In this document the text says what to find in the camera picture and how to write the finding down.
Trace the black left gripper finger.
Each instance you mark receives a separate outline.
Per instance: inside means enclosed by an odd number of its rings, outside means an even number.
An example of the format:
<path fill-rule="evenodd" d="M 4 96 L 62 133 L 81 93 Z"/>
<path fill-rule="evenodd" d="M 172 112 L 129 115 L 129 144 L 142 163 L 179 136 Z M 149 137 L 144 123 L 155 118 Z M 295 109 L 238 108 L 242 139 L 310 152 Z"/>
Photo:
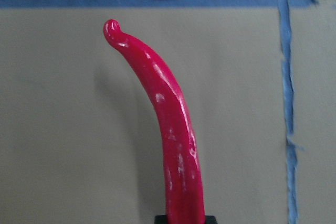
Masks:
<path fill-rule="evenodd" d="M 173 221 L 172 219 L 169 219 L 167 215 L 156 215 L 154 217 L 154 224 L 171 224 L 171 223 L 180 223 L 180 224 L 186 224 L 186 223 L 204 223 L 204 224 L 217 224 L 217 219 L 215 216 L 205 216 L 201 222 L 197 221 L 195 218 L 186 218 L 181 219 L 177 221 Z"/>

